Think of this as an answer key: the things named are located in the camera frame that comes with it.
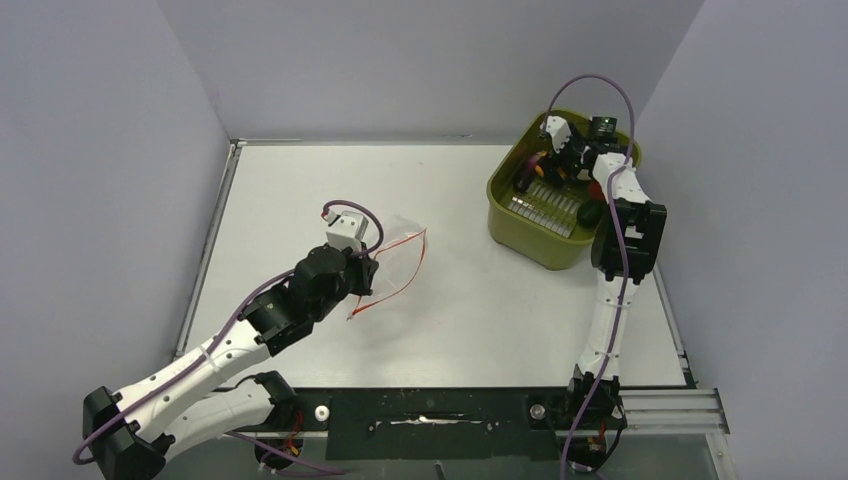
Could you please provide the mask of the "clear zip top bag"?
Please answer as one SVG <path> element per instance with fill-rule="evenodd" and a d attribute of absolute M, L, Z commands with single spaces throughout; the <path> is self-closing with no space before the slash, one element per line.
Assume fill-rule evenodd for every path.
<path fill-rule="evenodd" d="M 379 268 L 372 282 L 372 293 L 357 298 L 347 316 L 352 320 L 404 292 L 416 279 L 428 250 L 427 228 L 418 222 L 395 215 L 384 225 L 384 243 L 373 253 Z"/>

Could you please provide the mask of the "yellow toy bell pepper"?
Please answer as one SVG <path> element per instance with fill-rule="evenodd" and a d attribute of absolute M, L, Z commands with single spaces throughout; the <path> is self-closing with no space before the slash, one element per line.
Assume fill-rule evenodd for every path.
<path fill-rule="evenodd" d="M 549 150 L 540 151 L 534 171 L 544 182 L 555 188 L 560 188 L 566 179 L 566 173 L 562 169 L 562 161 L 556 152 Z"/>

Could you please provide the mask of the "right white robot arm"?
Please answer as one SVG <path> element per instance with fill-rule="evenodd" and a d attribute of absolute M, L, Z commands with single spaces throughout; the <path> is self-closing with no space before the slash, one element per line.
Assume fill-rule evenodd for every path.
<path fill-rule="evenodd" d="M 585 427 L 611 416 L 618 406 L 623 333 L 633 297 L 654 270 L 667 219 L 664 205 L 650 199 L 637 178 L 634 143 L 617 138 L 617 121 L 593 117 L 586 133 L 561 116 L 540 125 L 550 150 L 538 166 L 549 180 L 585 176 L 600 188 L 604 212 L 595 229 L 590 261 L 596 270 L 596 304 L 575 375 L 562 400 L 564 417 Z"/>

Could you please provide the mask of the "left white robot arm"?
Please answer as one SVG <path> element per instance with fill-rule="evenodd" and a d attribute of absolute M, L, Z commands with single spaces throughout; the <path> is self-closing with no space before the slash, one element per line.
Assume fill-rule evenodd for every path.
<path fill-rule="evenodd" d="M 315 247 L 292 269 L 256 287 L 222 328 L 188 354 L 117 390 L 101 386 L 83 401 L 77 465 L 94 463 L 106 479 L 151 479 L 181 440 L 184 414 L 203 402 L 232 416 L 246 411 L 215 389 L 310 335 L 347 296 L 369 296 L 379 262 L 365 252 Z"/>

